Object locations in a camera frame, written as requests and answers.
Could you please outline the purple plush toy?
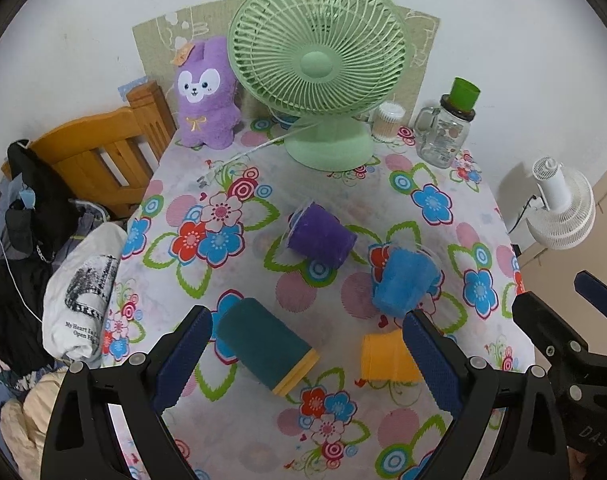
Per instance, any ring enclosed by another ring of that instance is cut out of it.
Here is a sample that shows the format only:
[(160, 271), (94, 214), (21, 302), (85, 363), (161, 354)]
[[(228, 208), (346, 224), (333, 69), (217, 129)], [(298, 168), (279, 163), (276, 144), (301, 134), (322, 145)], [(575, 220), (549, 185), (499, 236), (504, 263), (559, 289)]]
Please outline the purple plush toy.
[(229, 61), (226, 37), (188, 42), (177, 50), (172, 64), (176, 66), (181, 143), (187, 148), (228, 148), (242, 114), (235, 104), (238, 80)]

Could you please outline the teal cup with yellow rim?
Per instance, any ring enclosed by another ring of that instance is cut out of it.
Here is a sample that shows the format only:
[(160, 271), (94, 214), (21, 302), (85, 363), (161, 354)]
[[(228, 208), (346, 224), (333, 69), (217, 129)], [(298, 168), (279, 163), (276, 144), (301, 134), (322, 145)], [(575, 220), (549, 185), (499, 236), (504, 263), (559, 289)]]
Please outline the teal cup with yellow rim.
[(254, 298), (220, 316), (217, 339), (276, 396), (290, 391), (319, 362), (319, 352)]

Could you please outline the purple plastic cup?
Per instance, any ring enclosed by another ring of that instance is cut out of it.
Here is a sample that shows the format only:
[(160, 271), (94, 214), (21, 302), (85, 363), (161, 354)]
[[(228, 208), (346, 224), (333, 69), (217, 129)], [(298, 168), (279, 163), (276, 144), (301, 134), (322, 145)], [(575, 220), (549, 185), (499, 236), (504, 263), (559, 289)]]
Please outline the purple plastic cup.
[(290, 219), (286, 246), (299, 255), (337, 270), (348, 258), (357, 234), (316, 202), (310, 202)]

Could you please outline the blue plastic cup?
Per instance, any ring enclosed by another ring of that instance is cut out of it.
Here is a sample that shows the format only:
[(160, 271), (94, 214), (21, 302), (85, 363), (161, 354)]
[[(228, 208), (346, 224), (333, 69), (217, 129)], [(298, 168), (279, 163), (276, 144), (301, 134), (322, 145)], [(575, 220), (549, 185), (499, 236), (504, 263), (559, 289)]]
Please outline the blue plastic cup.
[(374, 288), (373, 304), (381, 313), (403, 318), (418, 306), (439, 278), (440, 269), (425, 252), (395, 248)]

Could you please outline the green desk fan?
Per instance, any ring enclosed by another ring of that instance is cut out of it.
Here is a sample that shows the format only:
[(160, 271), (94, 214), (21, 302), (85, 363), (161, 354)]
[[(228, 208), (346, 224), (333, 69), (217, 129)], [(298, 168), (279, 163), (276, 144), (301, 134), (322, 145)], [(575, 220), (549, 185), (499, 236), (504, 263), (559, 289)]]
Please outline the green desk fan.
[(295, 117), (285, 150), (303, 166), (364, 165), (374, 143), (359, 115), (383, 103), (409, 61), (409, 35), (391, 0), (245, 0), (228, 31), (243, 88)]

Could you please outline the floral tablecloth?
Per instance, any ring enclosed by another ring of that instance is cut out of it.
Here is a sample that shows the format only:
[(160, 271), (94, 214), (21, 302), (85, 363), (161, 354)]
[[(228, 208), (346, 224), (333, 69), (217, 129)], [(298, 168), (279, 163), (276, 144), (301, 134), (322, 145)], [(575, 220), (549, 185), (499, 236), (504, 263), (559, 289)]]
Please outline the floral tablecloth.
[[(361, 378), (363, 336), (400, 326), (373, 307), (373, 288), (389, 252), (425, 252), (440, 278), (421, 308), (439, 332), (495, 368), (525, 370), (535, 350), (512, 320), (523, 282), (500, 210), (471, 154), (430, 167), (408, 128), (340, 172), (299, 165), (285, 136), (259, 118), (222, 151), (168, 146), (129, 221), (102, 362), (151, 350), (197, 304), (218, 320), (254, 298), (320, 360), (276, 396), (212, 337), (164, 415), (197, 477), (410, 479), (450, 416), (422, 382)], [(310, 202), (357, 234), (337, 270), (286, 246), (290, 219)]]

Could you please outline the wooden chair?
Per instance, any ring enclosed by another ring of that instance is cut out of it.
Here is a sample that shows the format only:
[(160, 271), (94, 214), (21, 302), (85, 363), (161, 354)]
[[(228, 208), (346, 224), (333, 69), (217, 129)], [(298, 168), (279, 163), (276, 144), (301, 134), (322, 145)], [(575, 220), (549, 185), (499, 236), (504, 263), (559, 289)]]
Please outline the wooden chair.
[(176, 125), (156, 81), (127, 93), (128, 104), (109, 113), (66, 122), (28, 146), (80, 200), (100, 204), (119, 219), (140, 205), (154, 174), (141, 140), (159, 162)]

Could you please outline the green cup on jar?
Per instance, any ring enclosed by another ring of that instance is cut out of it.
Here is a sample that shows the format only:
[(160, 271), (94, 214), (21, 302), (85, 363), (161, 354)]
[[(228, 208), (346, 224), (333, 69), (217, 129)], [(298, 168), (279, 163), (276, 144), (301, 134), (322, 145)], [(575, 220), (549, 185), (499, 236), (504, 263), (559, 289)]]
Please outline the green cup on jar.
[(481, 90), (473, 84), (461, 77), (455, 77), (449, 93), (450, 104), (464, 113), (469, 113), (474, 110)]

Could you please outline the glass mason jar mug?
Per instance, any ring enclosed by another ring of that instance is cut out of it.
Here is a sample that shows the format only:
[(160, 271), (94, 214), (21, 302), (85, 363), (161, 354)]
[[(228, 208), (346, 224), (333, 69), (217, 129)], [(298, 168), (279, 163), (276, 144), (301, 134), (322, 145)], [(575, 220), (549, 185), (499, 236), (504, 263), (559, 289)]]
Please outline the glass mason jar mug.
[(474, 120), (474, 110), (461, 110), (450, 96), (441, 96), (438, 106), (426, 106), (417, 114), (413, 126), (417, 154), (431, 166), (447, 169), (466, 141)]

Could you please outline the cotton swab container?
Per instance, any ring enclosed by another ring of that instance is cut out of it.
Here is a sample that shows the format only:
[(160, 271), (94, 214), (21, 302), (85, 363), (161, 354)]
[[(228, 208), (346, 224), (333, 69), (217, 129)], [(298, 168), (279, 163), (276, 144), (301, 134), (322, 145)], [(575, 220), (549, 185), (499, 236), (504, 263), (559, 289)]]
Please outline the cotton swab container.
[(384, 142), (395, 140), (404, 115), (404, 107), (396, 102), (386, 101), (379, 104), (373, 119), (373, 136)]

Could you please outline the white standing fan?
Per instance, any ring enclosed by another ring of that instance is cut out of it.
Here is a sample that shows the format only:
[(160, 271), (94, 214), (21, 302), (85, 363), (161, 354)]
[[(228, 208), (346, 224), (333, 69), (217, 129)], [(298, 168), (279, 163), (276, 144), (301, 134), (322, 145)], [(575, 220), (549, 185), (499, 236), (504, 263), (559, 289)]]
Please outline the white standing fan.
[(596, 201), (589, 180), (580, 171), (551, 156), (532, 165), (540, 192), (540, 206), (526, 219), (535, 241), (547, 249), (566, 250), (580, 245), (591, 233)]

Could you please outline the black clothing pile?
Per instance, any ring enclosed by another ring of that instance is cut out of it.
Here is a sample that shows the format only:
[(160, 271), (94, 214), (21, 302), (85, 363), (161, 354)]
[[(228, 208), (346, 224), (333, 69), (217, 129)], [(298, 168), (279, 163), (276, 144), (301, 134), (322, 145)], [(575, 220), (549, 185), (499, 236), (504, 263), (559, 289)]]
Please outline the black clothing pile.
[(8, 147), (18, 193), (0, 226), (0, 360), (25, 376), (57, 362), (42, 344), (43, 297), (81, 212), (62, 177), (22, 142)]

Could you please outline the orange plastic cup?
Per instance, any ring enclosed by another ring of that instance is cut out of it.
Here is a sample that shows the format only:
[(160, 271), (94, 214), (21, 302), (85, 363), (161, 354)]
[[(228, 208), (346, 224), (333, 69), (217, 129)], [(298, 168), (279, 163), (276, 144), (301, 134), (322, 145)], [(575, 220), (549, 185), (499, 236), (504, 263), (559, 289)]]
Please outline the orange plastic cup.
[(422, 382), (423, 376), (407, 350), (402, 330), (363, 336), (361, 378), (369, 382)]

